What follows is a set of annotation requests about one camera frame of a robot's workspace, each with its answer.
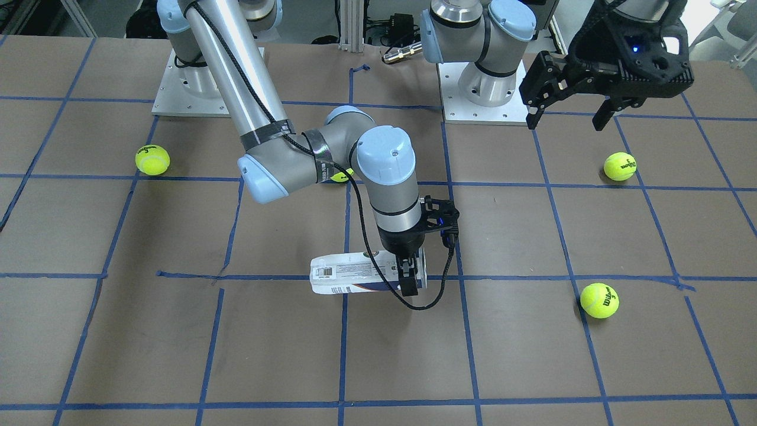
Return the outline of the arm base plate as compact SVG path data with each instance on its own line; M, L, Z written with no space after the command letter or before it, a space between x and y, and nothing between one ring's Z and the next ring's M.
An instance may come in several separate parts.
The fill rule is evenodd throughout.
M244 101L247 111L258 108L230 59L224 59L222 76L231 78L235 83L231 86L235 89L232 100L236 103L232 108L225 104L224 94L219 90L210 67L186 66L172 50L155 95L152 113L166 117L229 118L232 111L242 113Z
M524 64L519 64L516 72L515 88L506 104L482 106L471 102L464 95L458 81L464 73L466 63L437 64L439 89L442 100L444 121L447 124L487 124L526 127L528 106L522 102L519 84L526 75Z

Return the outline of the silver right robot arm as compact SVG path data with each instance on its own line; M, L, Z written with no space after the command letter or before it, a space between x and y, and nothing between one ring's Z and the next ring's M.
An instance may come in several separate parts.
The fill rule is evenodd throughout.
M427 234L440 233L452 259L459 213L452 201L420 196L403 129L340 106L323 126L296 132L254 38L279 23L279 1L159 1L157 13L176 64L210 73L244 146L238 167L255 201L272 202L340 172L363 181L382 249L314 259L316 293L387 289L407 303L426 284Z

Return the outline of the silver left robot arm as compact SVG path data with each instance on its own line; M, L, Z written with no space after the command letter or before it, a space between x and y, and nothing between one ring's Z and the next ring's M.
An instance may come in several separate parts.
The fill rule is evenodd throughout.
M563 57L541 51L522 83L516 71L537 30L520 1L432 1L420 36L432 64L465 63L458 83L470 102L494 108L518 89L535 129L544 111L571 95L603 95L594 128L603 130L625 108L670 99L694 82L685 1L595 1Z

